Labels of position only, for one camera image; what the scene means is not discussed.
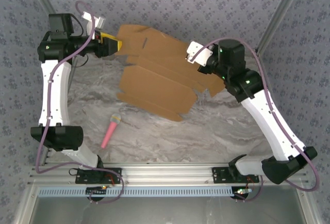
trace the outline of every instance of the blue patterned wall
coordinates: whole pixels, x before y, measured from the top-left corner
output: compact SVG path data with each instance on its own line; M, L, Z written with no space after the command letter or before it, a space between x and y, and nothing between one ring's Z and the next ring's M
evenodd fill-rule
M295 0L262 59L274 100L294 132L319 152L316 192L330 223L330 0Z
M42 74L37 47L48 18L37 0L0 2L0 223L12 223L38 143Z
M72 12L76 0L50 0L57 11ZM256 46L280 0L85 0L107 18L105 30L121 24L152 26L178 39L208 42L223 36Z

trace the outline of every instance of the cardboard box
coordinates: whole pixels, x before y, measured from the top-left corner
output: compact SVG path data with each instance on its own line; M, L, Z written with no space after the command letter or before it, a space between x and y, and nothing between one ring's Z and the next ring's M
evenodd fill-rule
M182 121L197 100L194 91L208 89L211 96L224 89L216 75L197 71L188 63L188 44L142 25L122 25L116 36L123 45L116 54L128 55L132 66L124 69L123 92L117 97L129 104L173 121Z

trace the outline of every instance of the microphone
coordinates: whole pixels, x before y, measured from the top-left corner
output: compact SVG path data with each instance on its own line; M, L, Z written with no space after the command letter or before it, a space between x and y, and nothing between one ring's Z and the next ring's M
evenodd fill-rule
M112 133L113 133L114 129L117 127L117 125L120 123L120 120L121 120L121 117L119 114L113 114L111 116L110 125L107 130L107 133L104 136L101 148L105 148L107 146L107 144L112 136Z

